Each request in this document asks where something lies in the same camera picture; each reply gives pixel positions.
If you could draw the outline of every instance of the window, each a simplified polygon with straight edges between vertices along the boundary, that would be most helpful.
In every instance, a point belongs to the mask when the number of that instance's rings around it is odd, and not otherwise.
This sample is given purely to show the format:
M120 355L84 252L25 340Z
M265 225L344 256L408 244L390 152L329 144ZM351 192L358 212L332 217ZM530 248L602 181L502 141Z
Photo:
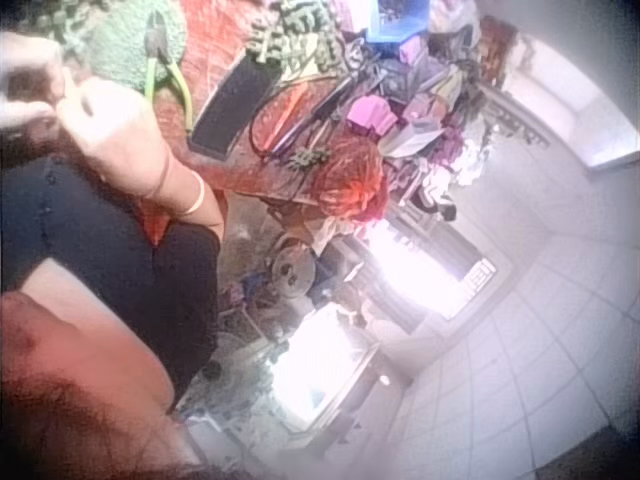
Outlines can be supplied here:
M487 258L458 279L415 242L382 220L367 236L384 280L407 301L450 320L496 273Z

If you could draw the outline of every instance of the pliers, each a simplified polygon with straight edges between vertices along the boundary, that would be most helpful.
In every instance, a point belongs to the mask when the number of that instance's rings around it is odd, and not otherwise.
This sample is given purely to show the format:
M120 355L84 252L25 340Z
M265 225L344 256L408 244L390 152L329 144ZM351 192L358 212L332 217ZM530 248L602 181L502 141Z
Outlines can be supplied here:
M153 94L156 84L156 66L160 60L169 73L173 76L180 88L180 93L184 100L184 128L187 132L193 129L193 104L191 92L187 82L178 68L176 62L169 55L167 41L167 27L162 14L155 10L149 15L147 20L147 30L144 37L144 47L147 52L147 78L144 86L144 95L150 102L153 102Z

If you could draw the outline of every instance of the dark hair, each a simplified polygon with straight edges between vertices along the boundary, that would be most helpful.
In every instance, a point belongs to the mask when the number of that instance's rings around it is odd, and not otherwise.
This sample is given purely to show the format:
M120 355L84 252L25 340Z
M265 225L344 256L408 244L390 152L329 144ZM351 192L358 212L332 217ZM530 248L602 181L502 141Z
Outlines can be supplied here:
M253 480L245 472L225 473L216 467L176 465L162 470L128 469L115 464L109 442L126 442L127 432L114 426L77 385L48 378L2 382L0 469L21 480ZM74 446L96 444L112 468L100 470L89 455L80 470L71 460ZM138 452L142 458L144 451Z
M442 205L440 213L445 222L453 222L458 216L458 208L453 204Z

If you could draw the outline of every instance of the green crochet yarn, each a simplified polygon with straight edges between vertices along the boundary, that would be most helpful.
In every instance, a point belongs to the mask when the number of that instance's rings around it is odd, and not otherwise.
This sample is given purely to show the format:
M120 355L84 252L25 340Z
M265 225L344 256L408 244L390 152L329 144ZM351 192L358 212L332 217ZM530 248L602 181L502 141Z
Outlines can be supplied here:
M144 90L147 55L144 36L149 14L158 10L167 27L169 54L179 62L187 44L187 21L176 0L128 0L115 7L93 32L87 60L96 75ZM158 63L156 81L169 76Z

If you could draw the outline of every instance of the woman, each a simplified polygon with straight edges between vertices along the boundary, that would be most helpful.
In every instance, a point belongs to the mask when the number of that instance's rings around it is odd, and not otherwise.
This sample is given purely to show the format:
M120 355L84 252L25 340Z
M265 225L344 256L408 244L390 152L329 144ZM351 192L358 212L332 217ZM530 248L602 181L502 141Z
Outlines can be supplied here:
M76 86L55 43L1 35L3 88L29 71L46 94L4 90L0 127L59 123L82 153L2 159L2 461L27 466L19 478L200 472L167 413L214 349L218 203L141 95ZM173 216L156 249L136 197Z

